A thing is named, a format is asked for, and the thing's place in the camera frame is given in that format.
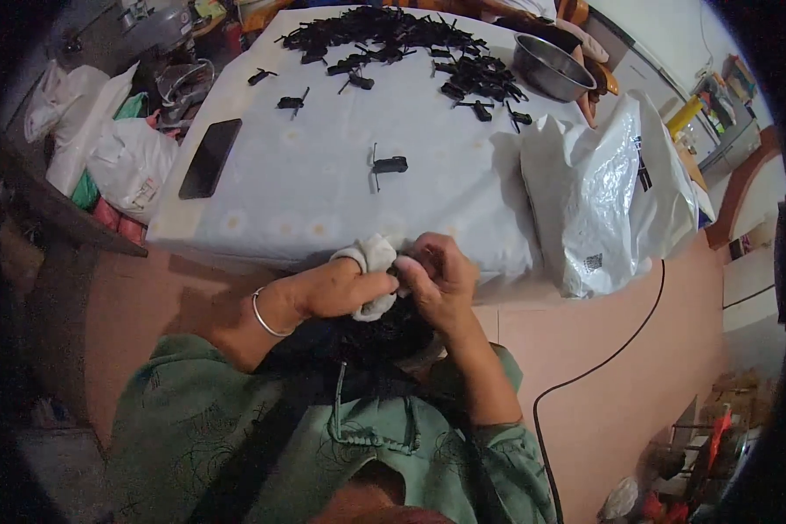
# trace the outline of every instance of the metal bowl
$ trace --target metal bowl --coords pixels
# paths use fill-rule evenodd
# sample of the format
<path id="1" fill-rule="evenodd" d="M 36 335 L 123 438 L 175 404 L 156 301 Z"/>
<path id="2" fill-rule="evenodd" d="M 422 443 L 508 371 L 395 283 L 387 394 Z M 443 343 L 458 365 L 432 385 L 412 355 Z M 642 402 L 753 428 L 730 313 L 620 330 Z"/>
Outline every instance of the metal bowl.
<path id="1" fill-rule="evenodd" d="M 518 74 L 546 95 L 573 102 L 597 88 L 591 73 L 555 45 L 529 34 L 515 36 L 513 64 Z"/>

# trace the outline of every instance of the table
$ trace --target table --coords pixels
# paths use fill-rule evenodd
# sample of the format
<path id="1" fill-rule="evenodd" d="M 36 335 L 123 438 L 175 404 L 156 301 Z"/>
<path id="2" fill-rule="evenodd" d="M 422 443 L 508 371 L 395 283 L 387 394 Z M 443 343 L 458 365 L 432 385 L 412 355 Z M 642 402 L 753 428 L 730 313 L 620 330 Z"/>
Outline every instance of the table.
<path id="1" fill-rule="evenodd" d="M 231 62 L 204 101 L 184 139 L 147 241 L 196 262 L 232 272 L 255 264 L 299 271 L 320 263 L 356 238 L 379 232 L 394 241 L 424 231 L 454 236 L 481 268 L 483 289 L 497 296 L 524 279 L 542 279 L 542 257 L 520 173 L 520 135 L 506 109 L 480 122 L 471 108 L 451 109 L 438 92 L 448 77 L 431 78 L 431 58 L 419 48 L 394 65 L 371 64 L 372 90 L 338 89 L 343 76 L 327 77 L 321 63 L 301 65 L 301 53 L 273 41 L 301 22 L 340 15 L 350 7 L 282 11 L 252 47 Z M 438 14 L 405 9 L 416 16 Z M 478 20 L 442 14 L 457 28 L 487 41 L 511 64 L 514 34 Z M 327 60 L 355 52 L 331 48 Z M 257 67 L 278 73 L 249 87 Z M 306 105 L 295 120 L 276 110 L 280 97 Z M 521 87 L 530 101 L 513 110 L 533 119 L 551 114 L 586 125 L 576 104 L 562 104 Z M 207 127 L 242 118 L 215 194 L 180 200 L 178 190 Z M 406 173 L 369 177 L 369 155 L 407 156 Z"/>

